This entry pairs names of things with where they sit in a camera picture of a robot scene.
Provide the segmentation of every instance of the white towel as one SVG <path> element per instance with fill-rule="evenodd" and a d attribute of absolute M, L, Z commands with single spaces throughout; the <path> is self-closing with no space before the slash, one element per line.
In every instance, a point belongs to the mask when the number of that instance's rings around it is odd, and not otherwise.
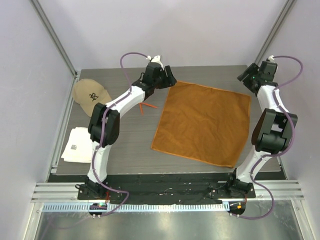
<path fill-rule="evenodd" d="M 61 158 L 66 162 L 91 163 L 92 154 L 92 141 L 88 129 L 86 127 L 72 129 Z"/>

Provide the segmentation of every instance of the beige cap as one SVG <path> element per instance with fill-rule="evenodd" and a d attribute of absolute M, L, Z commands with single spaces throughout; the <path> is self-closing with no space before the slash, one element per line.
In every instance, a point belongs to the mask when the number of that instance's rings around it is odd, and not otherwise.
<path fill-rule="evenodd" d="M 92 79 L 81 79 L 72 89 L 72 98 L 91 117 L 97 103 L 106 104 L 112 99 L 100 83 Z"/>

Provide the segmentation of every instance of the wall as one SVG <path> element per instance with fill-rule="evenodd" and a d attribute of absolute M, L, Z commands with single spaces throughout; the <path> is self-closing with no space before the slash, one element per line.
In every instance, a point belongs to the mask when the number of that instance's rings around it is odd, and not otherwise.
<path fill-rule="evenodd" d="M 0 239 L 21 240 L 73 77 L 27 0 L 1 1 L 0 43 Z"/>
<path fill-rule="evenodd" d="M 255 60 L 285 0 L 41 0 L 74 67 L 119 68 L 127 52 L 171 66 Z M 141 67 L 132 57 L 127 67 Z"/>
<path fill-rule="evenodd" d="M 281 90 L 285 107 L 298 115 L 296 139 L 292 149 L 282 157 L 284 169 L 298 179 L 303 190 L 314 231 L 320 238 L 320 2 L 298 0 L 285 20 L 269 55 L 291 55 L 304 63 L 302 76 Z M 299 65 L 293 60 L 279 59 L 275 81 L 283 83 L 294 77 Z"/>

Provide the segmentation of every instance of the orange towel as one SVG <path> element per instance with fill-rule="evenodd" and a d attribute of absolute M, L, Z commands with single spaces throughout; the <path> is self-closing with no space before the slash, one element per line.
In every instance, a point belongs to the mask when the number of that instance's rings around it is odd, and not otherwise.
<path fill-rule="evenodd" d="M 171 87 L 151 148 L 233 168 L 247 142 L 251 97 L 187 82 Z"/>

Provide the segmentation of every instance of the gray floor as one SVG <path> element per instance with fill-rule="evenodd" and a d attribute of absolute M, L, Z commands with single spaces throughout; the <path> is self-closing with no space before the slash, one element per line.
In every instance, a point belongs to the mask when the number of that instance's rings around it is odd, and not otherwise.
<path fill-rule="evenodd" d="M 262 113 L 258 99 L 237 80 L 237 76 L 246 66 L 188 66 L 173 67 L 172 72 L 177 80 L 197 83 L 219 89 L 230 90 L 250 95 L 250 133 L 247 144 L 236 164 L 239 166 L 251 149 L 250 139 L 253 129 Z M 139 78 L 144 68 L 128 68 L 132 80 Z M 87 69 L 82 70 L 80 79 L 94 79 L 101 83 L 109 92 L 112 99 L 128 89 L 127 80 L 121 69 Z M 151 150 L 151 143 L 158 126 L 168 89 L 158 89 L 147 99 L 146 103 L 158 108 L 144 107 L 141 116 L 139 106 L 135 106 L 121 118 L 120 135 L 112 146 L 107 172 L 108 174 L 154 174 L 154 173 L 221 173 L 232 172 L 231 168 L 213 166 L 203 162 L 173 156 Z M 62 149 L 65 149 L 70 131 L 75 127 L 88 127 L 90 118 L 81 107 L 74 103 L 68 122 Z M 86 175 L 90 164 L 70 163 L 59 160 L 57 175 Z M 271 159 L 262 171 L 280 171 L 276 159 Z"/>
<path fill-rule="evenodd" d="M 244 216 L 261 216 L 270 201 L 248 201 Z M 276 201 L 260 220 L 224 211 L 114 213 L 101 219 L 86 212 L 44 212 L 36 240 L 302 240 L 291 201 Z"/>

